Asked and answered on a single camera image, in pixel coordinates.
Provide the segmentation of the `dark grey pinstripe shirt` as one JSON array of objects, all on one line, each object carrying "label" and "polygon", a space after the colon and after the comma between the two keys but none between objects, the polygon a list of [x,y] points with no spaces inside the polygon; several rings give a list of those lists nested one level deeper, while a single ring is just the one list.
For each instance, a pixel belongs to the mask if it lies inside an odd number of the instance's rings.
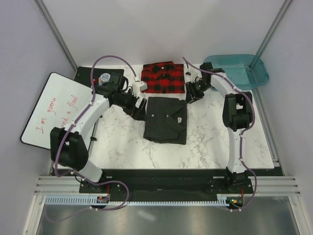
[{"label": "dark grey pinstripe shirt", "polygon": [[178,98],[149,97],[143,137],[156,143],[186,144],[187,103]]}]

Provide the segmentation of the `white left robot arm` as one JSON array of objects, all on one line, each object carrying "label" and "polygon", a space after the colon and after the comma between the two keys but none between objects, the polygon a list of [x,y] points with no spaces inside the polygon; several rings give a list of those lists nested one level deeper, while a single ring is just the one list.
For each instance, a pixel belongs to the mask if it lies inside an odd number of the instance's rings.
[{"label": "white left robot arm", "polygon": [[95,123],[112,106],[121,107],[123,112],[134,120],[145,121],[147,99],[136,103],[142,91],[147,89],[143,81],[135,81],[128,86],[126,77],[112,74],[102,85],[93,85],[91,100],[82,112],[65,127],[54,127],[50,132],[50,152],[54,166],[68,167],[79,176],[90,180],[90,187],[96,192],[107,188],[107,180],[102,177],[103,171],[89,159],[89,145]]}]

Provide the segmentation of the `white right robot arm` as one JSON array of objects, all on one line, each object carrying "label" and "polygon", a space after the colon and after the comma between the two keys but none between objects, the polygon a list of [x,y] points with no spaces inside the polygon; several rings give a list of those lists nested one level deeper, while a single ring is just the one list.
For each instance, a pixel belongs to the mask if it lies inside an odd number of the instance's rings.
[{"label": "white right robot arm", "polygon": [[251,92],[244,92],[235,86],[221,68],[213,68],[205,62],[199,68],[186,63],[201,72],[201,78],[185,83],[186,102],[193,103],[204,97],[204,92],[215,88],[224,98],[222,119],[229,135],[229,159],[227,171],[230,174],[242,174],[248,170],[244,163],[246,132],[255,123],[255,111]]}]

